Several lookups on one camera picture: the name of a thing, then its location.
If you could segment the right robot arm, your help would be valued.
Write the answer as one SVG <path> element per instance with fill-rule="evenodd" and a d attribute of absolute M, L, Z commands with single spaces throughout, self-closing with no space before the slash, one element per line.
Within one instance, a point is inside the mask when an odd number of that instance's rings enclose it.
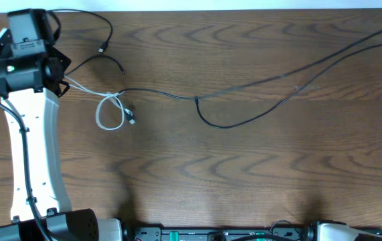
<path fill-rule="evenodd" d="M 333 221 L 319 221 L 301 235 L 302 240 L 317 241 L 382 241 L 382 235 L 352 228 Z"/>

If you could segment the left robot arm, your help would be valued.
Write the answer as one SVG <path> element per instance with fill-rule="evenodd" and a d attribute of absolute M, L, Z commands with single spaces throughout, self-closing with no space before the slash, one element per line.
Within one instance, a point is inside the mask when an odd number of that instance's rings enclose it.
<path fill-rule="evenodd" d="M 122 240 L 115 218 L 73 210 L 62 179 L 58 147 L 59 99 L 69 90 L 70 59 L 55 47 L 56 16 L 43 9 L 7 15 L 0 32 L 0 108 L 9 127 L 13 162 L 11 223 L 0 240 Z"/>

